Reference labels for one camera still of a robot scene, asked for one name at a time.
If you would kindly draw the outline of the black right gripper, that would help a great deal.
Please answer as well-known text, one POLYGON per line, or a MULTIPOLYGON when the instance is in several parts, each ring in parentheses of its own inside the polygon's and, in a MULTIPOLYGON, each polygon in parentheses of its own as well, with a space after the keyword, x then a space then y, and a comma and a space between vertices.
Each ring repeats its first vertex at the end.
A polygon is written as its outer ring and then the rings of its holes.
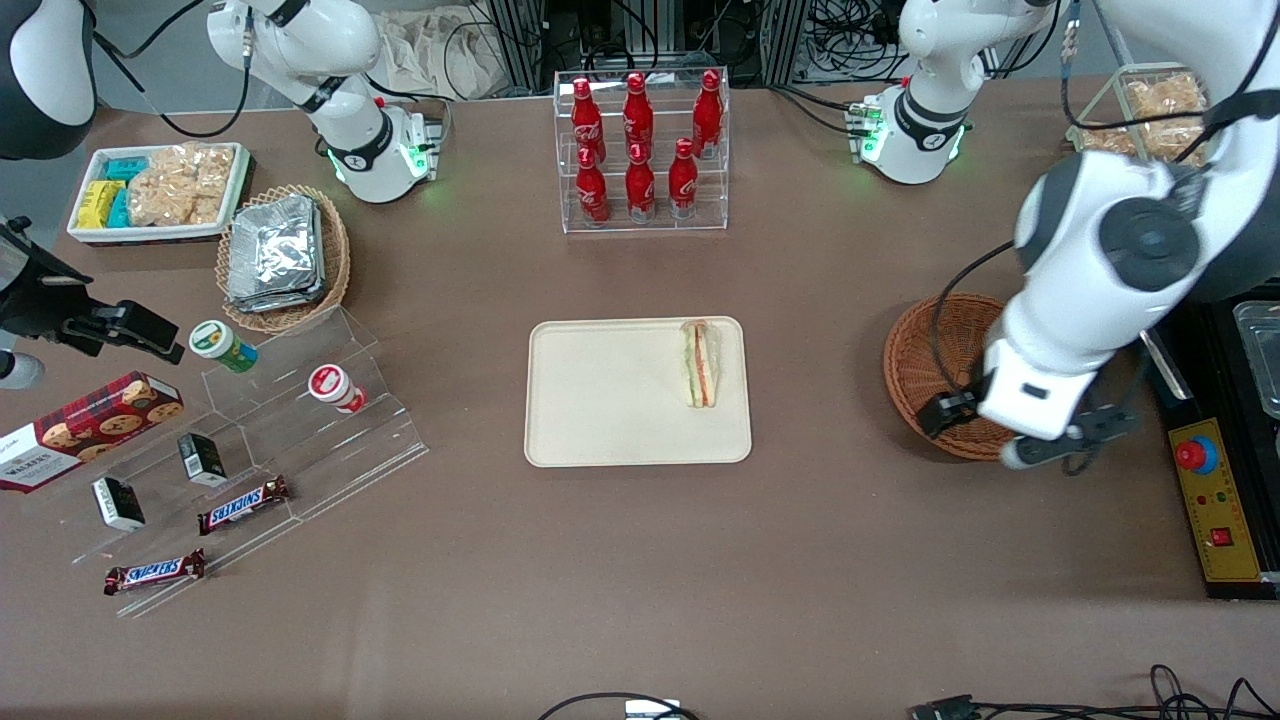
POLYGON ((102 348, 136 348, 178 364, 186 348, 178 325, 134 300, 108 304, 90 295, 93 278, 29 241, 28 220, 4 220, 3 331, 97 357, 102 348))

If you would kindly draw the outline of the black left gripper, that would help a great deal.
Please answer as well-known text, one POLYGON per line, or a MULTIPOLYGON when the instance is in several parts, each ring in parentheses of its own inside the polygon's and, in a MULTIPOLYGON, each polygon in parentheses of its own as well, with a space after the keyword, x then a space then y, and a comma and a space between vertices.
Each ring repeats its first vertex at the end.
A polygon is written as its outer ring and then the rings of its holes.
POLYGON ((1059 438, 1038 439, 979 416, 969 395, 940 393, 920 409, 920 433, 947 451, 1091 451, 1138 425, 1135 411, 1107 404, 1078 411, 1059 438))

